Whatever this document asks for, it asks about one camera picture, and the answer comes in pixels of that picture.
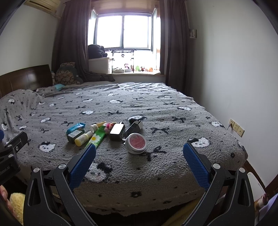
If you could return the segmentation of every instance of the pink label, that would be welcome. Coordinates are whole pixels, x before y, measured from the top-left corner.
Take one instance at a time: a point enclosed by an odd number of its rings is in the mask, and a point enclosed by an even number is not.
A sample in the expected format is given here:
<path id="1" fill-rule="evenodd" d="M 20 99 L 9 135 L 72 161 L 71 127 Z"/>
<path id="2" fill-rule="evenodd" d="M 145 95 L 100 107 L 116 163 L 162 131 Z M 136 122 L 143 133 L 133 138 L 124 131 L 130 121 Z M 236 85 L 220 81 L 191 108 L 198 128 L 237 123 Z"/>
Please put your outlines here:
<path id="1" fill-rule="evenodd" d="M 141 149 L 145 146 L 145 140 L 138 136 L 138 135 L 133 135 L 130 139 L 129 139 L 130 145 L 136 149 Z"/>

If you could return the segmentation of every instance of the electrical outlet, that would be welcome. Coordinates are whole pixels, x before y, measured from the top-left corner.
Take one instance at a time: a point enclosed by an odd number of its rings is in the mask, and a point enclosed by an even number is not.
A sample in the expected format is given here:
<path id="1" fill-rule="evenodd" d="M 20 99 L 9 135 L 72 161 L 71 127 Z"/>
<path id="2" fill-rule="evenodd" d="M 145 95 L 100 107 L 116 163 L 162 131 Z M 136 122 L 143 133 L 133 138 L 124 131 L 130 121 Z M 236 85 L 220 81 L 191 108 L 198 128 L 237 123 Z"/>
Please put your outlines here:
<path id="1" fill-rule="evenodd" d="M 234 124 L 235 124 L 235 121 L 232 120 L 232 119 L 230 119 L 230 121 L 229 121 L 229 125 L 231 125 L 231 124 L 232 124 L 231 128 L 233 128 L 233 126 L 234 126 Z"/>
<path id="2" fill-rule="evenodd" d="M 237 132 L 238 129 L 239 129 L 239 124 L 237 124 L 237 123 L 235 122 L 235 123 L 234 123 L 234 126 L 233 126 L 233 130 Z"/>
<path id="3" fill-rule="evenodd" d="M 237 134 L 242 137 L 243 133 L 244 133 L 244 129 L 240 126 L 239 129 L 237 130 Z"/>

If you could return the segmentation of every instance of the headboard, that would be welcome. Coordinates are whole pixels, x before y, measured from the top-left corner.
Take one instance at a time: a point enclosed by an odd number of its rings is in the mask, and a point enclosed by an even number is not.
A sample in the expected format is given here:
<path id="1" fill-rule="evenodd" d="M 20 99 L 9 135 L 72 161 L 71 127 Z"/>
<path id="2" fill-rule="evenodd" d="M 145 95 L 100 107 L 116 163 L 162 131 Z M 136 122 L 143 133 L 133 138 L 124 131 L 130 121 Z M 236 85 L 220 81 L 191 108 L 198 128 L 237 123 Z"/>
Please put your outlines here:
<path id="1" fill-rule="evenodd" d="M 48 64 L 20 69 L 0 76 L 0 98 L 17 89 L 36 90 L 51 85 Z"/>

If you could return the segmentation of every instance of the human hand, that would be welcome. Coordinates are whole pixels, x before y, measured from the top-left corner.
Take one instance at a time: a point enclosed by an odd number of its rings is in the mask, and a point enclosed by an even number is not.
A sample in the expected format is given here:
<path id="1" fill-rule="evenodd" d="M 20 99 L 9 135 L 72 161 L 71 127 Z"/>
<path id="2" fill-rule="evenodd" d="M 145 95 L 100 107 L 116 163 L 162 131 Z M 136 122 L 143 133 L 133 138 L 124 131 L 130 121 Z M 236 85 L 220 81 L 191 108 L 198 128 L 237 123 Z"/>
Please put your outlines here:
<path id="1" fill-rule="evenodd" d="M 14 211 L 13 211 L 13 207 L 11 202 L 8 200 L 8 192 L 7 190 L 4 188 L 3 185 L 0 186 L 0 196 L 3 197 L 4 202 L 6 203 L 8 209 L 10 210 L 10 212 L 13 214 L 14 217 L 16 217 Z"/>

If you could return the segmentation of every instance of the patterned blanket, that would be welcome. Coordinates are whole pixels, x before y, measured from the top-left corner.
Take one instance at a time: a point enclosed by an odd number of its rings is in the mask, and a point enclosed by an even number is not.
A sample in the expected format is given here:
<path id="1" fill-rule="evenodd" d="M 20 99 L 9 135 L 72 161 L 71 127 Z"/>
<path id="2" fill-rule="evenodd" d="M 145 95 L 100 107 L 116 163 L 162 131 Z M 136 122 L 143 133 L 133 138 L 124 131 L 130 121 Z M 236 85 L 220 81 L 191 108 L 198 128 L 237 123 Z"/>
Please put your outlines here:
<path id="1" fill-rule="evenodd" d="M 91 212 L 124 216 L 170 208 L 203 193 L 185 161 L 187 141 L 211 162 L 236 170 L 247 159 L 242 144 L 204 107 L 162 83 L 124 83 L 17 90 L 0 100 L 1 148 L 21 131 L 28 144 L 18 152 L 27 182 L 32 169 L 50 170 L 67 163 L 84 146 L 69 143 L 66 130 L 83 122 L 85 130 L 101 122 L 136 118 L 148 144 L 140 155 L 127 152 L 123 142 L 106 137 L 97 148 L 80 187 L 74 192 Z"/>

